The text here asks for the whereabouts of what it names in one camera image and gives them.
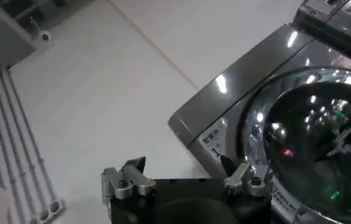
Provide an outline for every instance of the bolt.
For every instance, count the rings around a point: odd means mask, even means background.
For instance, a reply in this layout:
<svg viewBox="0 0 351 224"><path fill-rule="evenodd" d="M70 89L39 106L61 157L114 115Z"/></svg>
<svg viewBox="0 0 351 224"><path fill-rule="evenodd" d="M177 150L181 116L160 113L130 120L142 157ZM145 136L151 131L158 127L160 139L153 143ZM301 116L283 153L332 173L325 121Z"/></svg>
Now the bolt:
<svg viewBox="0 0 351 224"><path fill-rule="evenodd" d="M227 186L227 187L225 188L225 193L226 193L227 195L234 195L234 194L235 194L235 189L232 188L232 187L230 187L230 186Z"/></svg>
<svg viewBox="0 0 351 224"><path fill-rule="evenodd" d="M126 179L121 179L119 180L119 187L127 187L128 186L128 181Z"/></svg>
<svg viewBox="0 0 351 224"><path fill-rule="evenodd" d="M251 185L253 186L259 186L261 185L262 181L261 178L259 177L253 177L253 179L251 180Z"/></svg>

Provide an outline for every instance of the red light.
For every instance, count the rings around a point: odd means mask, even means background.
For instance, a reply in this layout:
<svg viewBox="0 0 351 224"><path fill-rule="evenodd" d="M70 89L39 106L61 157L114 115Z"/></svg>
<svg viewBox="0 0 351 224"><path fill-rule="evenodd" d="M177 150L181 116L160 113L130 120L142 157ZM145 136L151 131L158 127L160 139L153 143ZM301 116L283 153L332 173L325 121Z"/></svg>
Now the red light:
<svg viewBox="0 0 351 224"><path fill-rule="evenodd" d="M280 153L284 156L291 157L291 158L294 156L294 153L292 152L292 150L287 148L281 148Z"/></svg>

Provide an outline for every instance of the washing machine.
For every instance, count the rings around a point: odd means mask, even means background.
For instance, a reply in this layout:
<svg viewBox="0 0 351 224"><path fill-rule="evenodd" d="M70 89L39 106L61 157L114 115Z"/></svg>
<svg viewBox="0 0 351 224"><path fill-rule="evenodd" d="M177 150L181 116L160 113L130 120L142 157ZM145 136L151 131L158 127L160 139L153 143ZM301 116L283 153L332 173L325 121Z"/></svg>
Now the washing machine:
<svg viewBox="0 0 351 224"><path fill-rule="evenodd" d="M212 177L269 165L284 222L351 223L351 0L305 1L168 124Z"/></svg>

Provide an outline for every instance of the circular glass door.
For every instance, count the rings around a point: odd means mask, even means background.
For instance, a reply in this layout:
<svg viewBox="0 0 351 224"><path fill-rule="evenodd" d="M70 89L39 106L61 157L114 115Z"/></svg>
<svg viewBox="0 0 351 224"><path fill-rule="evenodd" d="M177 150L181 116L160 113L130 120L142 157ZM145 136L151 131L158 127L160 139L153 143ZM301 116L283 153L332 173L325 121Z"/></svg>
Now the circular glass door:
<svg viewBox="0 0 351 224"><path fill-rule="evenodd" d="M273 78L250 101L241 141L246 160L269 164L306 208L351 222L351 71Z"/></svg>

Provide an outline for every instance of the white floor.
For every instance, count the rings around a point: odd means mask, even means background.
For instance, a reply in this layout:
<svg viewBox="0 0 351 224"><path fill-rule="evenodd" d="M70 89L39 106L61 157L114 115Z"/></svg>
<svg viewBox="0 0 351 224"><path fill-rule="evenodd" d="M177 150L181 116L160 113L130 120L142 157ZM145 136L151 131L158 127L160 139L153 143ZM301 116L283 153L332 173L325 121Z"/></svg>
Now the white floor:
<svg viewBox="0 0 351 224"><path fill-rule="evenodd" d="M147 156L151 178L207 177L167 120L198 88L290 21L299 5L114 3L138 29L110 2L95 0L51 31L52 48L12 68L58 196L67 202L56 223L107 223L100 173L127 159Z"/></svg>
<svg viewBox="0 0 351 224"><path fill-rule="evenodd" d="M198 88L284 23L302 0L110 0Z"/></svg>

